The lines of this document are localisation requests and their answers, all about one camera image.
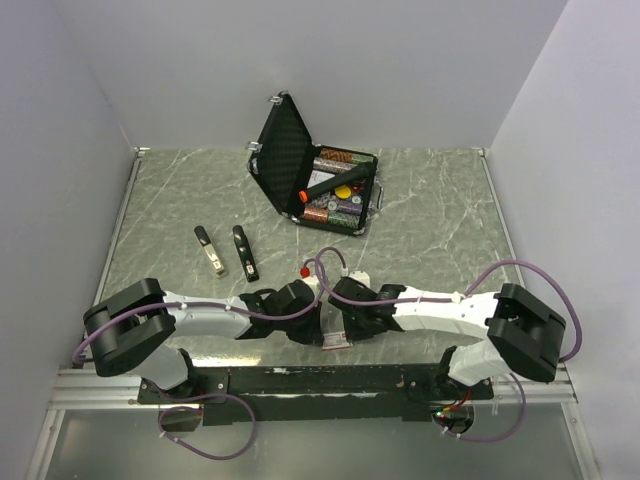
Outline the black stapler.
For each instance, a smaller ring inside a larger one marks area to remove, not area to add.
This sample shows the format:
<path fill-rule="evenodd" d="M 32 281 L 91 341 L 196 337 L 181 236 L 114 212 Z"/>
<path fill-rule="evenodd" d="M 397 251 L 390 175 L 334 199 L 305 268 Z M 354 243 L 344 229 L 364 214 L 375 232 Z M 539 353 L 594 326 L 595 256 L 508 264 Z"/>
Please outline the black stapler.
<path fill-rule="evenodd" d="M 234 225 L 232 235 L 246 280 L 248 282 L 257 281 L 260 278 L 257 264 L 243 227 L 241 225 Z"/>

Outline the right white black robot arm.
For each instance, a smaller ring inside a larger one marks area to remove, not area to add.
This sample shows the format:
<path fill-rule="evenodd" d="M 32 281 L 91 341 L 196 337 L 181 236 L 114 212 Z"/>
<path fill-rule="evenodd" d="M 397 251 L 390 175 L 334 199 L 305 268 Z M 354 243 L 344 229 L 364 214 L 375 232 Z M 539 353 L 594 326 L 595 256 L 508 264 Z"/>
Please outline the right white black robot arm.
<path fill-rule="evenodd" d="M 477 341 L 445 350 L 436 374 L 438 390 L 457 398 L 490 377 L 516 374 L 555 380 L 566 321 L 525 288 L 511 283 L 498 292 L 465 295 L 385 284 L 378 292 L 343 277 L 329 302 L 344 318 L 347 338 L 370 339 L 388 331 L 438 331 Z"/>

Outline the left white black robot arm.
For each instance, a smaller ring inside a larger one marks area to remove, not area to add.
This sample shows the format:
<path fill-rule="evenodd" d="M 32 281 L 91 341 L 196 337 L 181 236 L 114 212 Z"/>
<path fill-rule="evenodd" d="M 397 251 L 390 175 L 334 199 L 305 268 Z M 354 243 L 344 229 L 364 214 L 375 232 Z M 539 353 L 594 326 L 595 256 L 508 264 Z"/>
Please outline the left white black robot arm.
<path fill-rule="evenodd" d="M 195 394 L 198 379 L 189 354 L 167 340 L 254 340 L 282 332 L 293 342 L 318 346 L 323 343 L 320 295 L 317 284 L 295 280 L 279 290 L 207 299 L 172 293 L 157 279 L 145 278 L 85 312 L 86 338 L 72 359 L 92 363 L 101 377 L 134 373 L 183 402 Z"/>

